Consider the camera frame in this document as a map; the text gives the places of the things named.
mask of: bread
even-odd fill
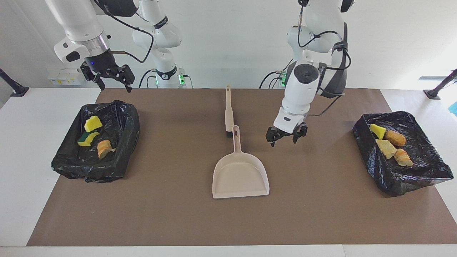
[[[395,160],[400,166],[412,166],[413,162],[409,158],[408,153],[403,149],[398,149],[395,153]]]
[[[404,146],[404,144],[406,144],[406,138],[402,134],[397,133],[392,130],[388,130],[384,134],[384,139],[389,140],[390,143],[392,143],[395,146],[399,146],[399,147]]]
[[[100,141],[97,144],[97,151],[98,151],[98,159],[103,159],[109,152],[116,151],[116,148],[111,148],[111,142],[109,140]]]
[[[376,139],[376,144],[379,146],[379,149],[381,149],[381,152],[384,154],[386,159],[392,158],[397,152],[397,149],[395,149],[393,144],[387,140]]]

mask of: cable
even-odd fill
[[[260,83],[260,86],[259,86],[259,89],[262,88],[262,85],[263,85],[263,82],[265,82],[265,80],[271,75],[271,74],[275,74],[276,71],[272,71],[270,73],[268,73],[265,78],[263,78],[262,82]]]
[[[146,77],[146,75],[147,75],[149,72],[156,72],[156,71],[155,71],[155,69],[153,69],[153,70],[147,70],[147,71],[143,74],[143,76],[141,77],[140,84],[138,85],[138,88],[141,88],[141,83],[143,82],[144,77]]]
[[[128,53],[128,52],[125,52],[125,51],[113,51],[114,54],[126,54],[126,55],[128,55],[128,56],[130,56],[130,57],[135,58],[135,60],[137,60],[139,63],[144,63],[144,62],[146,61],[146,59],[148,58],[149,54],[151,53],[151,49],[152,49],[152,46],[153,46],[153,44],[154,44],[154,36],[153,36],[151,33],[149,33],[149,32],[146,32],[146,31],[144,31],[144,30],[142,30],[142,29],[139,29],[139,28],[137,28],[137,27],[134,27],[134,26],[132,26],[132,25],[130,25],[130,24],[127,24],[127,23],[125,23],[125,22],[119,20],[119,19],[116,18],[114,15],[112,15],[110,12],[108,12],[107,10],[105,10],[105,8],[103,8],[103,7],[100,5],[100,3],[98,2],[98,0],[94,0],[94,3],[95,3],[100,9],[102,9],[103,12],[104,12],[106,15],[108,15],[108,16],[111,17],[111,18],[113,18],[113,19],[116,20],[117,22],[120,22],[121,24],[123,24],[123,25],[125,25],[125,26],[127,26],[127,27],[129,27],[129,28],[131,28],[131,29],[134,29],[134,30],[136,30],[136,31],[139,31],[139,32],[143,32],[143,33],[145,33],[145,34],[148,34],[148,35],[151,37],[151,45],[149,46],[149,50],[148,50],[146,56],[144,57],[144,59],[143,59],[142,61],[141,61],[140,59],[136,58],[135,56],[133,56],[131,53]]]
[[[281,78],[280,77],[277,77],[277,78],[273,78],[271,81],[270,81],[270,84],[268,85],[268,89],[273,89],[275,88],[275,85],[276,85],[276,82],[278,82],[278,80],[280,80]]]
[[[304,45],[300,45],[300,31],[302,30],[302,18],[303,18],[303,7],[304,5],[302,3],[300,3],[300,0],[298,1],[298,3],[302,6],[302,8],[300,9],[300,15],[298,16],[298,46],[300,48],[303,48],[305,46],[307,46],[309,43],[311,43],[313,40],[319,38],[320,36],[324,35],[324,34],[327,34],[327,33],[333,33],[335,35],[337,35],[341,41],[343,41],[343,39],[341,38],[340,34],[336,31],[333,31],[333,30],[327,30],[327,31],[324,31],[322,33],[319,33],[317,35],[315,35],[311,40],[309,40],[306,44]]]
[[[342,96],[344,96],[344,94],[343,94],[343,95],[339,95],[339,96],[338,96],[335,100],[333,100],[333,102],[332,102],[331,104],[329,104],[329,106],[327,106],[327,108],[326,108],[323,112],[321,112],[320,114],[308,115],[308,117],[318,117],[318,116],[321,116],[321,115],[324,114],[328,109],[330,109],[330,107],[332,107],[332,105],[333,105],[340,97],[342,97]]]
[[[189,78],[191,80],[191,87],[194,88],[194,84],[192,83],[192,78],[189,75],[183,75],[183,78]]]
[[[450,86],[454,85],[456,82],[457,82],[457,81],[454,81],[454,83],[451,83],[451,84],[449,84],[449,85],[447,85],[447,86],[443,87],[442,89],[448,88],[448,87],[450,87]]]
[[[289,67],[289,65],[290,65],[290,63],[291,63],[292,61],[293,61],[293,58],[292,58],[292,59],[290,59],[289,63],[288,63],[288,64],[286,65],[286,67],[285,67],[284,69],[282,69],[282,70],[286,70],[286,69],[287,69],[287,67]]]
[[[149,78],[155,78],[154,75],[151,75],[149,76],[147,79],[146,79],[146,87],[149,88]]]
[[[139,15],[137,12],[135,12],[135,14],[136,14],[138,17],[140,17],[143,21],[149,22],[148,20],[146,20],[145,18],[143,18],[141,15]]]
[[[349,68],[351,66],[351,63],[352,63],[351,57],[347,53],[347,49],[346,48],[343,48],[343,53],[344,53],[343,57],[347,56],[347,58],[349,59],[349,64],[346,67],[344,67],[344,68],[326,67],[326,69],[328,69],[328,70],[345,70],[345,69]]]

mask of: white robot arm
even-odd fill
[[[90,0],[45,1],[66,34],[54,46],[59,59],[64,63],[84,59],[81,71],[87,80],[97,83],[103,90],[105,84],[101,77],[112,78],[123,83],[130,92],[135,76],[128,65],[116,64],[108,36],[96,18],[93,3]],[[97,3],[114,16],[132,16],[138,9],[133,0],[99,0]]]
[[[105,77],[123,83],[130,92],[135,76],[128,65],[116,65],[113,54],[129,53],[110,50],[108,36],[98,22],[97,14],[107,14],[114,18],[131,17],[140,12],[141,17],[153,26],[135,29],[133,39],[138,46],[151,52],[157,65],[155,71],[158,74],[159,86],[177,88],[185,84],[183,72],[175,65],[173,55],[166,49],[181,44],[181,33],[163,14],[158,0],[45,1],[66,34],[66,37],[54,46],[57,56],[64,63],[84,59],[81,71],[85,78],[97,83],[102,90],[105,85],[101,77]]]
[[[266,138],[274,146],[284,136],[293,135],[293,142],[306,135],[304,122],[316,94],[327,98],[343,95],[346,84],[347,26],[340,12],[347,11],[353,0],[299,0],[306,7],[306,26],[293,26],[287,34],[294,53],[286,72],[284,98],[279,113],[269,127]],[[312,53],[331,51],[329,67],[316,63]]]
[[[140,0],[139,10],[141,17],[153,24],[153,26],[144,26],[140,29],[154,35],[151,53],[156,64],[157,86],[161,88],[182,87],[184,84],[183,72],[175,64],[172,53],[167,49],[181,45],[181,32],[168,20],[158,0]],[[144,49],[148,49],[151,44],[151,38],[139,31],[133,31],[133,41]]]

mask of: dustpan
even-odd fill
[[[241,150],[239,127],[233,126],[234,152],[219,160],[213,174],[213,198],[268,195],[265,167],[255,156]]]

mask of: sponge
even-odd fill
[[[90,146],[96,136],[100,135],[97,131],[84,132],[83,135],[78,139],[80,146]]]
[[[386,133],[386,128],[379,127],[376,124],[370,124],[370,130],[381,140],[384,138],[384,133]]]
[[[98,118],[98,116],[92,116],[88,120],[86,120],[86,123],[84,124],[84,129],[86,130],[86,132],[90,132],[102,126],[103,125],[101,124],[101,121]]]

